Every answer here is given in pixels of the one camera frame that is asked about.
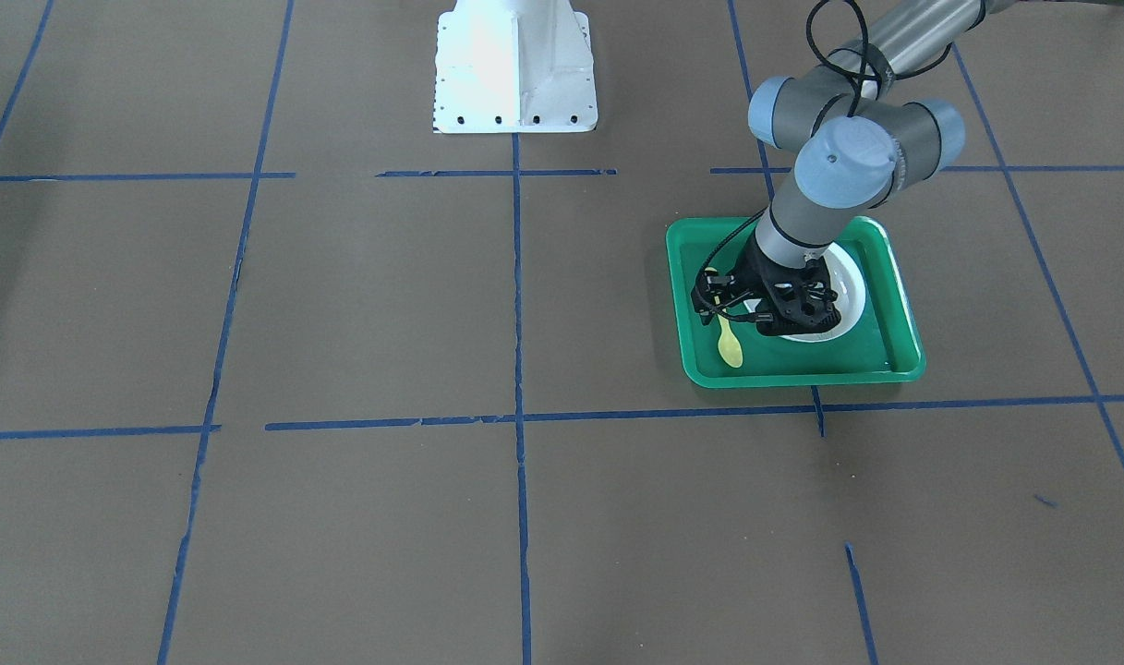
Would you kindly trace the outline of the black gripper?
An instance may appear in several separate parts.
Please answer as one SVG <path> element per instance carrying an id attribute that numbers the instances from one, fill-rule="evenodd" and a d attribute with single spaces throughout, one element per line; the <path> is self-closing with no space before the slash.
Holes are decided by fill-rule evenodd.
<path id="1" fill-rule="evenodd" d="M 765 336 L 830 332 L 843 321 L 832 289 L 827 259 L 807 259 L 801 268 L 765 256 L 749 235 L 734 268 L 731 268 L 731 303 L 756 300 L 756 331 Z"/>

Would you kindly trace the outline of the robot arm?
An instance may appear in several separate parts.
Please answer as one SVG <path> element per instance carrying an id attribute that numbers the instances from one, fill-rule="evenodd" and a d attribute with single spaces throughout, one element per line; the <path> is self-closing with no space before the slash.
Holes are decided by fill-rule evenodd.
<path id="1" fill-rule="evenodd" d="M 761 335 L 819 335 L 844 322 L 825 252 L 856 216 L 949 168 L 966 142 L 953 104 L 883 97 L 936 67 L 960 35 L 1008 3 L 900 1 L 874 21 L 860 4 L 849 8 L 856 38 L 822 51 L 807 33 L 815 66 L 765 79 L 747 109 L 756 139 L 795 155 L 723 290 L 726 306 L 755 300 L 747 320 Z"/>

